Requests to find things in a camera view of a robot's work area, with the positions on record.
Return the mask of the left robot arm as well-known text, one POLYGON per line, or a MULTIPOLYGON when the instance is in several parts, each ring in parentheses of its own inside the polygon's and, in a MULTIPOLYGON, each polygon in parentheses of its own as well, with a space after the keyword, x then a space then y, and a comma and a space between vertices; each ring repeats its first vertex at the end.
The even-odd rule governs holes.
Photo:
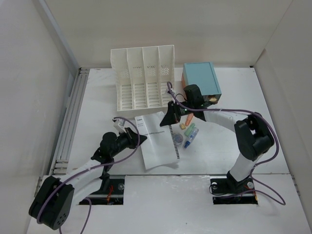
POLYGON ((52 230, 59 229, 78 205, 93 192, 104 193, 109 188, 109 170, 114 157, 125 149, 136 151, 147 137, 127 127, 116 135, 107 132, 91 159, 78 169, 61 176, 47 177, 35 196, 28 214, 52 230))

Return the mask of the aluminium frame rail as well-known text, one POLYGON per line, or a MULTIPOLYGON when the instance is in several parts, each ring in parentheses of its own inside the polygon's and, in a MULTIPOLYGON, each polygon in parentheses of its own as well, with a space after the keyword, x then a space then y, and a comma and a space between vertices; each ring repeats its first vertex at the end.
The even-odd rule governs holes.
POLYGON ((90 70, 82 68, 78 64, 78 61, 76 60, 74 53, 65 39, 65 36, 63 35, 47 2, 45 0, 35 0, 33 3, 69 69, 64 110, 60 116, 49 164, 44 173, 46 176, 54 174, 62 176, 66 173, 68 167, 70 152, 90 70))

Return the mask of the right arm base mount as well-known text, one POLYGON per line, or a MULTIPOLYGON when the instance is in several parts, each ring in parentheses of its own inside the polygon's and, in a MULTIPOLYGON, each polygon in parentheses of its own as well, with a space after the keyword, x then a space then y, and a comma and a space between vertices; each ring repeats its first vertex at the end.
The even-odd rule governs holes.
POLYGON ((258 204, 250 176, 240 182, 234 180, 229 172, 213 176, 210 178, 209 192, 213 195, 214 205, 258 204))

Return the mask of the white spiral manual booklet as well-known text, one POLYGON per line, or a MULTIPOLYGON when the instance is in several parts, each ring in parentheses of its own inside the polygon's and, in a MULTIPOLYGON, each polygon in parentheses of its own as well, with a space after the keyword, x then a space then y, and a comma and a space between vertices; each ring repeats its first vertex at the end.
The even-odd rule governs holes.
POLYGON ((157 113, 135 117, 139 133, 147 139, 142 143, 141 150, 145 169, 160 166, 173 166, 178 163, 178 150, 169 126, 160 126, 165 114, 157 113))

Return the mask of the orange highlighter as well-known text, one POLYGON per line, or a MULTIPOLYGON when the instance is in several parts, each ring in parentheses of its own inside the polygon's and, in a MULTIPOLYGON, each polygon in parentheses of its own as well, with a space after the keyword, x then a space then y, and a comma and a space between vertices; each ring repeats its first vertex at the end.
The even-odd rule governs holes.
POLYGON ((186 121, 185 121, 185 126, 189 126, 191 124, 193 117, 194 117, 193 113, 188 114, 186 121))

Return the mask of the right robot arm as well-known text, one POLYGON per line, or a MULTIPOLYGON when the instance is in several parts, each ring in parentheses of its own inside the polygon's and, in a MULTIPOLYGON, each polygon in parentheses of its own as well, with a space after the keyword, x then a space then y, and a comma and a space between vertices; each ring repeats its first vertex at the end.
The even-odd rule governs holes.
POLYGON ((278 146, 277 136, 271 125, 261 114, 241 109, 211 108, 212 101, 205 101, 200 88, 191 84, 184 87, 186 101, 176 99, 173 85, 167 82, 167 93, 173 98, 168 102, 167 113, 160 126, 180 122, 182 116, 190 113, 202 121, 215 123, 235 133, 239 156, 234 166, 227 172, 226 187, 230 194, 242 190, 244 182, 251 177, 254 168, 260 164, 259 158, 271 147, 278 146))

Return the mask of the teal orange drawer box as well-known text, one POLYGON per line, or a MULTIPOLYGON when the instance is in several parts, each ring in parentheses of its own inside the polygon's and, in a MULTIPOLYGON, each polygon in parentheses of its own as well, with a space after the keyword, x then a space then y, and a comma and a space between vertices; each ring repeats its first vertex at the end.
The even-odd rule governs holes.
POLYGON ((193 62, 183 65, 182 88, 195 84, 199 87, 205 101, 217 104, 222 92, 212 62, 193 62))

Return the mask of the green highlighter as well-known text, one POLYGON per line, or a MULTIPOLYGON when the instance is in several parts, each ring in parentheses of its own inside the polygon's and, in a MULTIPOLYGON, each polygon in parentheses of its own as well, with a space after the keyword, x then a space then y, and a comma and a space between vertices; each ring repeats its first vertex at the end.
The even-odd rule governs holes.
POLYGON ((186 129, 186 131, 184 132, 184 135, 186 137, 189 136, 189 134, 192 132, 193 128, 195 127, 195 123, 192 123, 188 126, 188 128, 186 129))

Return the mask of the clear blue glue bottle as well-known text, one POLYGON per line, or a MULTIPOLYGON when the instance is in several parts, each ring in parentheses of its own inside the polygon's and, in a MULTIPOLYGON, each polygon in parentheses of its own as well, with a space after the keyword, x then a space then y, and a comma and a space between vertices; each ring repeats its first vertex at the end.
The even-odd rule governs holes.
POLYGON ((194 128, 192 129, 192 131, 191 131, 191 132, 189 133, 189 135, 187 136, 186 141, 185 141, 185 143, 184 143, 184 145, 183 145, 183 148, 184 148, 184 149, 188 148, 188 147, 191 145, 191 143, 193 142, 193 140, 194 140, 195 137, 197 136, 198 132, 199 132, 199 129, 198 129, 197 127, 194 127, 194 128))

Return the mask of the clear round pin container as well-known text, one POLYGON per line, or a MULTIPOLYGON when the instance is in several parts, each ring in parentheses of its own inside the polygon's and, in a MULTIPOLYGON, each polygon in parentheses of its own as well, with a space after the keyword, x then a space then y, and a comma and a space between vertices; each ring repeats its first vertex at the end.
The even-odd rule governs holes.
POLYGON ((174 133, 174 140, 177 145, 181 145, 183 143, 183 135, 180 133, 174 133))

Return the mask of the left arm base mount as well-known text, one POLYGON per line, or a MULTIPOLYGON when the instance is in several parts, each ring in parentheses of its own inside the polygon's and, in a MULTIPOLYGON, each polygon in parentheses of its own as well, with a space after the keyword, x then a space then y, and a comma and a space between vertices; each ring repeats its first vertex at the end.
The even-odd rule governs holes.
POLYGON ((102 175, 99 189, 87 196, 92 205, 123 205, 125 176, 102 175))

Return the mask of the white file organizer rack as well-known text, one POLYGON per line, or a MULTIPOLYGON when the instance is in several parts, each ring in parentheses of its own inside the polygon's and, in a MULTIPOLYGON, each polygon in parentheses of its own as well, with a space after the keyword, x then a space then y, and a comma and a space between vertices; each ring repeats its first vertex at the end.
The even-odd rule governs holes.
POLYGON ((110 61, 119 113, 130 117, 166 109, 167 82, 175 81, 173 45, 112 49, 110 61))

